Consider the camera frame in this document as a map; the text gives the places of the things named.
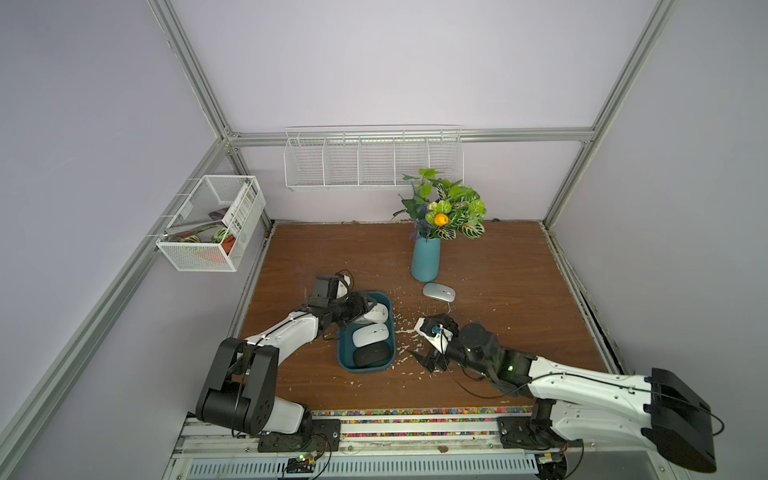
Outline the teal plastic storage box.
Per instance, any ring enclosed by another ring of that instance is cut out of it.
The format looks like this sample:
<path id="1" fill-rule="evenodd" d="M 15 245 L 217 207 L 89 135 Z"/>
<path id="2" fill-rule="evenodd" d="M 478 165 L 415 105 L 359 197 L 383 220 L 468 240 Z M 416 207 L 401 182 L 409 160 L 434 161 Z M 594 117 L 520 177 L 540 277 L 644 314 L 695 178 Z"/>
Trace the teal plastic storage box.
<path id="1" fill-rule="evenodd" d="M 367 368 L 367 369 L 357 369 L 353 364 L 353 352 L 355 351 L 355 347 L 352 342 L 352 334 L 353 332 L 361 328 L 365 325 L 370 325 L 367 322 L 363 322 L 361 319 L 354 320 L 351 324 L 348 324 L 344 327 L 342 327 L 339 330 L 339 339 L 337 341 L 337 359 L 340 364 L 340 366 L 354 374 L 369 374 L 369 373 L 378 373 L 386 370 L 389 368 L 395 359 L 395 350 L 396 350 L 396 338 L 394 333 L 394 308 L 392 305 L 391 299 L 381 292 L 369 292 L 368 295 L 373 297 L 378 303 L 386 304 L 389 308 L 389 319 L 386 324 L 390 329 L 390 337 L 388 340 L 384 341 L 387 342 L 391 349 L 392 349 L 392 356 L 388 363 L 386 363 L 384 366 L 380 366 L 377 368 Z"/>

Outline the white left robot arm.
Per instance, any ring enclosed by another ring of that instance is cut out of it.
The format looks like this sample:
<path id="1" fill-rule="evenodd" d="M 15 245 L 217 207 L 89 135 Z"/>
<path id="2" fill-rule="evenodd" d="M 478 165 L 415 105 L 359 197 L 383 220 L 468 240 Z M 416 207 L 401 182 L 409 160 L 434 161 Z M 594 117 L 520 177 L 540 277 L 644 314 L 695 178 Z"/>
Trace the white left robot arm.
<path id="1" fill-rule="evenodd" d="M 307 303 L 267 331 L 246 339 L 227 338 L 215 353 L 195 407 L 195 418 L 275 442 L 266 451 L 326 449 L 323 431 L 313 426 L 310 409 L 277 396 L 278 369 L 302 346 L 321 337 L 332 325 L 356 320 L 384 322 L 390 308 L 372 296 L 348 292 L 310 297 Z"/>

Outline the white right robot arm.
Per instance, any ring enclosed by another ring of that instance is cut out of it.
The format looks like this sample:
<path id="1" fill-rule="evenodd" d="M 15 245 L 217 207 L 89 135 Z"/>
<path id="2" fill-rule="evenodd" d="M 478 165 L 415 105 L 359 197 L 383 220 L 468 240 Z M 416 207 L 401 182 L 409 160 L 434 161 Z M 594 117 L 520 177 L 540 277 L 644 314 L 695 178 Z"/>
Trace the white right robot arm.
<path id="1" fill-rule="evenodd" d="M 501 345 L 479 323 L 457 326 L 447 314 L 418 319 L 430 345 L 417 361 L 428 371 L 457 366 L 490 381 L 503 396 L 533 400 L 526 419 L 498 422 L 504 447 L 544 451 L 603 441 L 656 451 L 689 471 L 716 471 L 710 406 L 671 371 L 648 376 L 567 366 Z"/>

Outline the black mouse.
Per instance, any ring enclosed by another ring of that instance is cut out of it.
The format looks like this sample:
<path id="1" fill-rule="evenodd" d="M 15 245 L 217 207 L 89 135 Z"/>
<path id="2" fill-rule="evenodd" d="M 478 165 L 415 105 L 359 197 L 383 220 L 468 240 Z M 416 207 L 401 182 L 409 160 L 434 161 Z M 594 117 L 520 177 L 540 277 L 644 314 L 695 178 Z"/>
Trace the black mouse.
<path id="1" fill-rule="evenodd" d="M 353 364 L 357 369 L 377 368 L 389 362 L 392 349 L 387 342 L 375 342 L 356 348 L 353 352 Z"/>

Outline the large white grey mouse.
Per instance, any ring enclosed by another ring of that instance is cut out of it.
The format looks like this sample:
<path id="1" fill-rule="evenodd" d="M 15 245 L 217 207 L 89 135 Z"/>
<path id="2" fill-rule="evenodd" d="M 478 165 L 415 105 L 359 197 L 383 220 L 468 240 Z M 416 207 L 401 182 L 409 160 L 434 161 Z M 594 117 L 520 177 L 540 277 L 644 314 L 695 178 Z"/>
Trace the large white grey mouse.
<path id="1" fill-rule="evenodd" d="M 389 308 L 386 304 L 377 303 L 362 315 L 361 320 L 369 324 L 383 324 L 389 319 Z"/>

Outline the white slim mouse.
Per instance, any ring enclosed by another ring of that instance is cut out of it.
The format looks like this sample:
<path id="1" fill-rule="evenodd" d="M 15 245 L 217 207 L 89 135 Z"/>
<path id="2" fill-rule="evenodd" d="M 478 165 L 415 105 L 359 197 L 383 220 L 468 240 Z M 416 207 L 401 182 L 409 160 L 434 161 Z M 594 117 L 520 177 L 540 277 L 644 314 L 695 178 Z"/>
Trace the white slim mouse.
<path id="1" fill-rule="evenodd" d="M 388 340 L 390 329 L 386 324 L 370 324 L 356 329 L 352 334 L 355 348 L 362 348 L 374 343 Z"/>

